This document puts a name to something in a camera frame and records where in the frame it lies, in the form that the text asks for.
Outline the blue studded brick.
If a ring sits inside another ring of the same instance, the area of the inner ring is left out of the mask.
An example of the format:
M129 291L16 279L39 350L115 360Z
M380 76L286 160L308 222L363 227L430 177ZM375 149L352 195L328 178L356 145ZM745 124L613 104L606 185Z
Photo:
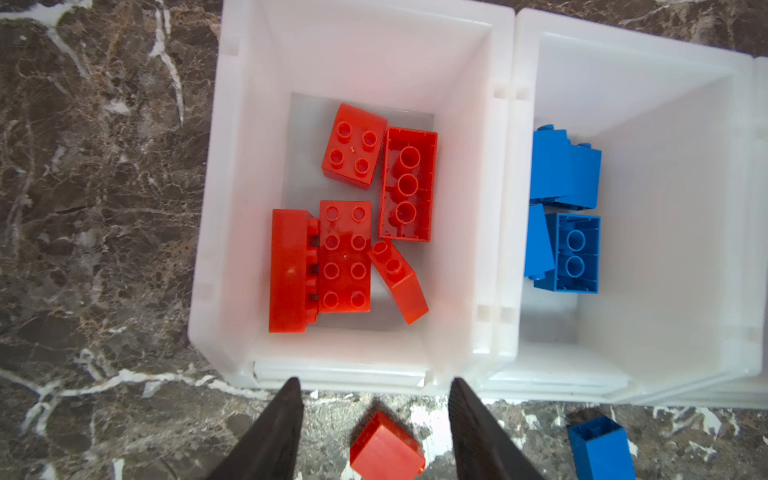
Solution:
M534 280L534 287L558 293L597 294L601 218L550 213L546 215L546 225L554 269Z

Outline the long red brick slanted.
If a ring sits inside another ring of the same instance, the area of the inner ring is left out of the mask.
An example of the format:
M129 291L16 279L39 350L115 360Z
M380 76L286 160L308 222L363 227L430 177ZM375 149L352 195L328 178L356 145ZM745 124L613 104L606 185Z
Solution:
M319 313L320 222L303 210L272 214L269 331L302 333Z

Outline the blue brick tall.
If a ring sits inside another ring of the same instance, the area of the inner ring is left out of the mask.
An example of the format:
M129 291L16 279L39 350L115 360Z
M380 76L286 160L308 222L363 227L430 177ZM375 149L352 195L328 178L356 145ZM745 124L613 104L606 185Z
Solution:
M546 213L542 204L529 207L524 276L541 280L555 268Z

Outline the red square brick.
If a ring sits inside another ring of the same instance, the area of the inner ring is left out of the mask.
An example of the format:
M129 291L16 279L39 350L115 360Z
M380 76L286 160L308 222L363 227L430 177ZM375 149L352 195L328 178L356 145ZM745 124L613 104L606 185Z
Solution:
M429 312L414 269L390 240L376 242L368 251L368 256L408 325L412 325Z
M363 479L411 480L426 467L421 445L378 411L350 448L350 465Z

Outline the lone blue brick front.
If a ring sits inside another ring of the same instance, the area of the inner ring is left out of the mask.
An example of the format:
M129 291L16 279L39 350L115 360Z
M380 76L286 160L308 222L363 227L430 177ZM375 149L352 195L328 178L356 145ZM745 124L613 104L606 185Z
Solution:
M591 210L598 205L602 151L589 143L570 145L573 191L557 198L554 205L569 210Z

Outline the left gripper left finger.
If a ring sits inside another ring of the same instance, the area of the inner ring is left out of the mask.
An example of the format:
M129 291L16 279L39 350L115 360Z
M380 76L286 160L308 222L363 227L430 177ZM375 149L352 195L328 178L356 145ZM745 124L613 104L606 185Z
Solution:
M303 413L300 381L292 377L208 479L293 479Z

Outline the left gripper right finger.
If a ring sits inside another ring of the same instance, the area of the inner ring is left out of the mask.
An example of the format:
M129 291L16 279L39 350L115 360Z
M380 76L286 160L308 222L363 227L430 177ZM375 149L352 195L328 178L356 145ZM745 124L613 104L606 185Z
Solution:
M448 412L459 479L543 478L461 377L451 383Z

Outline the long red brick front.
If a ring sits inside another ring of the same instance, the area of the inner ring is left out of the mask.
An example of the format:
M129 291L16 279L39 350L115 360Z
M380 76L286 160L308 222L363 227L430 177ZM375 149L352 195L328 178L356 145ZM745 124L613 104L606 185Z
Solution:
M378 236L428 242L434 196L438 134L387 129L382 168Z

